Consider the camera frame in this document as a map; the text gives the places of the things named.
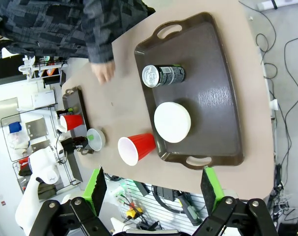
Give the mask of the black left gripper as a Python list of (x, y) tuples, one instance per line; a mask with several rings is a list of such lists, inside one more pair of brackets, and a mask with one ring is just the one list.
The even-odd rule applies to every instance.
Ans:
[[(76, 146), (86, 146), (95, 140), (93, 135), (78, 136), (61, 141), (64, 151), (74, 151)], [(31, 236), (66, 236), (81, 229), (85, 236), (109, 236), (110, 232), (99, 219), (107, 190), (103, 168), (95, 169), (82, 197), (61, 204), (45, 201), (31, 228)]]

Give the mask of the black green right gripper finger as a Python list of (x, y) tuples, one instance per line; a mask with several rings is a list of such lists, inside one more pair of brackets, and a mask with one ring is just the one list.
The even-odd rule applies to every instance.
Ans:
[(278, 235), (265, 201), (225, 195), (213, 168), (204, 167), (200, 187), (208, 217), (194, 232), (195, 236), (222, 235), (228, 227), (236, 228), (242, 236)]

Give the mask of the person bare hand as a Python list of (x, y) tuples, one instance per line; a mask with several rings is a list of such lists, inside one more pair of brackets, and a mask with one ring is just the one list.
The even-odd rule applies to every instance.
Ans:
[(112, 60), (106, 63), (92, 63), (91, 69), (102, 85), (109, 82), (114, 77), (115, 62)]

